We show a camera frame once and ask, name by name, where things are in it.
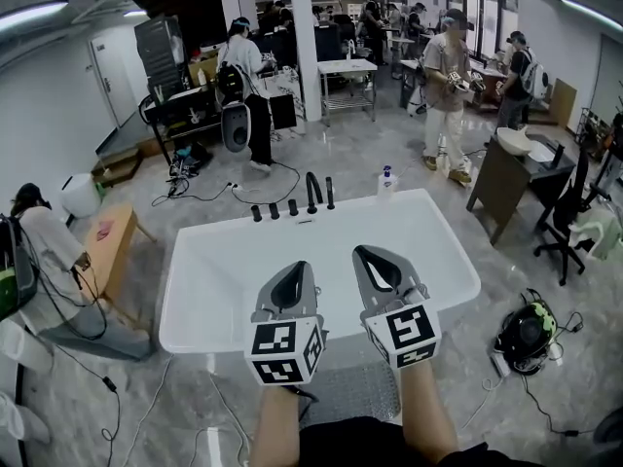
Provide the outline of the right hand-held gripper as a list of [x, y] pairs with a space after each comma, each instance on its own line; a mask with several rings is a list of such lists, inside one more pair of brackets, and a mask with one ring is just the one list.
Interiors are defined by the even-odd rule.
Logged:
[[389, 250], [358, 245], [352, 263], [369, 340], [393, 370], [434, 357], [441, 341], [437, 310], [411, 262]]

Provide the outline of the dark vanity cabinet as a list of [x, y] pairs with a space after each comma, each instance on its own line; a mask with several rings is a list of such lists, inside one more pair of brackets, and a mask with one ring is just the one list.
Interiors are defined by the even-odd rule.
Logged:
[[555, 168], [539, 163], [528, 156], [516, 157], [507, 153], [494, 135], [480, 167], [466, 209], [471, 211], [476, 202], [482, 204], [485, 214], [495, 222], [490, 244], [495, 245], [513, 217], [526, 191], [532, 191], [543, 205], [536, 226], [543, 230], [559, 197], [575, 170], [576, 162], [563, 154]]

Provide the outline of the tall black cabinet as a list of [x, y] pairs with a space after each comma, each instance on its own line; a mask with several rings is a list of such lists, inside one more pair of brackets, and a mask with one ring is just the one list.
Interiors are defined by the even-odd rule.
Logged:
[[188, 60], [177, 17], [159, 16], [134, 27], [148, 91], [164, 103], [189, 88]]

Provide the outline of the black office chair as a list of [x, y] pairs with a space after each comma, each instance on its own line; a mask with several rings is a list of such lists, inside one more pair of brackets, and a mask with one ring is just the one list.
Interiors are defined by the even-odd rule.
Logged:
[[585, 271], [585, 265], [576, 253], [578, 247], [570, 245], [570, 226], [581, 213], [588, 210], [589, 204], [595, 196], [605, 197], [605, 192], [595, 185], [591, 187], [593, 194], [588, 198], [583, 197], [588, 170], [588, 152], [586, 149], [581, 148], [574, 180], [568, 184], [567, 189], [554, 205], [552, 223], [545, 222], [543, 224], [543, 229], [554, 237], [554, 241], [540, 244], [533, 251], [535, 257], [538, 257], [544, 251], [561, 253], [563, 265], [562, 276], [559, 280], [561, 287], [567, 284], [569, 260], [573, 260], [578, 265], [579, 274]]

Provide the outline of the wooden steps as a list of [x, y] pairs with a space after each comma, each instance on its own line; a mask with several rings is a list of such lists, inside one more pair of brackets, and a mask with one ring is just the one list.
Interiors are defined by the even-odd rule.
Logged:
[[95, 151], [98, 162], [92, 168], [92, 178], [103, 188], [131, 180], [143, 162], [143, 154], [137, 147], [106, 154], [103, 150]]

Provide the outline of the pale green cloth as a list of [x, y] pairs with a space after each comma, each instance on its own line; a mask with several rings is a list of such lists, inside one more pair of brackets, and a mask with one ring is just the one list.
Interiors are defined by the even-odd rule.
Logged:
[[569, 225], [569, 245], [584, 249], [588, 257], [606, 261], [623, 253], [623, 226], [619, 216], [609, 208], [591, 208], [579, 213]]

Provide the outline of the black flat panel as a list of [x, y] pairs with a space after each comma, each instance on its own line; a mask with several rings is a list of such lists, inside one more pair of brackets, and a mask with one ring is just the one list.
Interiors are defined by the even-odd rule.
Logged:
[[297, 125], [295, 101], [292, 94], [271, 96], [269, 104], [275, 130], [292, 128]]

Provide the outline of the white soap bottle blue pump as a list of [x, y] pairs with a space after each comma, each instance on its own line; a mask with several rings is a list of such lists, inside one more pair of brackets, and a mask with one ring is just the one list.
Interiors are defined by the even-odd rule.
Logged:
[[385, 165], [378, 177], [377, 197], [387, 198], [394, 192], [395, 175], [390, 165]]

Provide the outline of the person's right forearm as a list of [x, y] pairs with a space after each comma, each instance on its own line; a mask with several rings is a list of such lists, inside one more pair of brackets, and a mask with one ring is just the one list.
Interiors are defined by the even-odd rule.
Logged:
[[441, 400], [428, 360], [400, 370], [400, 391], [406, 444], [432, 465], [457, 452], [457, 431]]

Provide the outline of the white basin bowl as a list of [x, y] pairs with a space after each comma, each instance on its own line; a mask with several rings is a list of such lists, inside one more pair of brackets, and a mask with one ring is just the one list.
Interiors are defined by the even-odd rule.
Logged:
[[496, 131], [497, 141], [500, 146], [509, 154], [516, 157], [523, 157], [530, 153], [532, 142], [527, 137], [527, 128], [516, 130], [509, 127], [499, 127]]

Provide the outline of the white bathtub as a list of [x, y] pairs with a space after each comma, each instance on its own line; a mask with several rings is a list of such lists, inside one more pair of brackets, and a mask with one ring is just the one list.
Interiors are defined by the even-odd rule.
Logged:
[[355, 348], [367, 340], [351, 253], [385, 248], [415, 267], [443, 329], [473, 305], [481, 280], [455, 232], [424, 189], [389, 198], [343, 200], [296, 217], [222, 221], [179, 231], [170, 263], [160, 342], [175, 354], [243, 349], [260, 288], [281, 269], [311, 264], [328, 340]]

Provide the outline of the white round bin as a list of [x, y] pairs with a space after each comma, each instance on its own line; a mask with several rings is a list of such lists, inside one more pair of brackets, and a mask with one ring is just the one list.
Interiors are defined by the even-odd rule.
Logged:
[[60, 190], [62, 207], [75, 218], [88, 218], [95, 214], [101, 197], [90, 173], [72, 175]]

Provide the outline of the grey perforated bath mat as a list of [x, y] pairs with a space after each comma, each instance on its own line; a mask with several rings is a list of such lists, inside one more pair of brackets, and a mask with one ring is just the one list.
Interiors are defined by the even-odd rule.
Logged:
[[392, 421], [401, 411], [394, 372], [384, 362], [318, 372], [303, 390], [316, 400], [301, 403], [301, 428], [361, 416]]

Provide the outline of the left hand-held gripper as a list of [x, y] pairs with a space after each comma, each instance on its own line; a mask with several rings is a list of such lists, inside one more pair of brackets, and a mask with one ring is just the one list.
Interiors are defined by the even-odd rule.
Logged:
[[261, 385], [308, 384], [325, 349], [312, 266], [295, 262], [259, 291], [245, 334], [244, 358]]

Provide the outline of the white rectangular tray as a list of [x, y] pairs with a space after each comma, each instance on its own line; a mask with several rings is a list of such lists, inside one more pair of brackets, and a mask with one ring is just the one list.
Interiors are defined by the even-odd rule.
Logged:
[[531, 150], [528, 157], [535, 162], [549, 163], [555, 159], [555, 153], [550, 147], [537, 140], [531, 141]]

